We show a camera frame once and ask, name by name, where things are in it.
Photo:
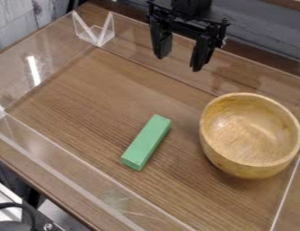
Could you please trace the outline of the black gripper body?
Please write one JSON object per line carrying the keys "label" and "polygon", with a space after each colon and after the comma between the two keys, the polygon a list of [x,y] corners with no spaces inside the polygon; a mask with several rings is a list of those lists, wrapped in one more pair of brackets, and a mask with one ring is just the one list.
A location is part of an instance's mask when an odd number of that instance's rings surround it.
{"label": "black gripper body", "polygon": [[172,32],[192,39],[208,34],[216,47],[226,44],[229,19],[212,8],[213,0],[148,0],[148,21],[154,17],[169,24]]}

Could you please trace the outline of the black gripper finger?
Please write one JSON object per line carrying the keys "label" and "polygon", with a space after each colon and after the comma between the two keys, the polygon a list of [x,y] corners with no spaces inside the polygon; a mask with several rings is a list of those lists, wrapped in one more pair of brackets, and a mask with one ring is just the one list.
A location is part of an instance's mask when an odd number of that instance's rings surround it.
{"label": "black gripper finger", "polygon": [[172,51],[173,34],[169,24],[157,18],[150,18],[150,35],[154,54],[164,59]]}
{"label": "black gripper finger", "polygon": [[214,49],[216,41],[208,34],[201,34],[196,40],[190,59],[190,67],[193,68],[193,72],[198,72],[209,63]]}

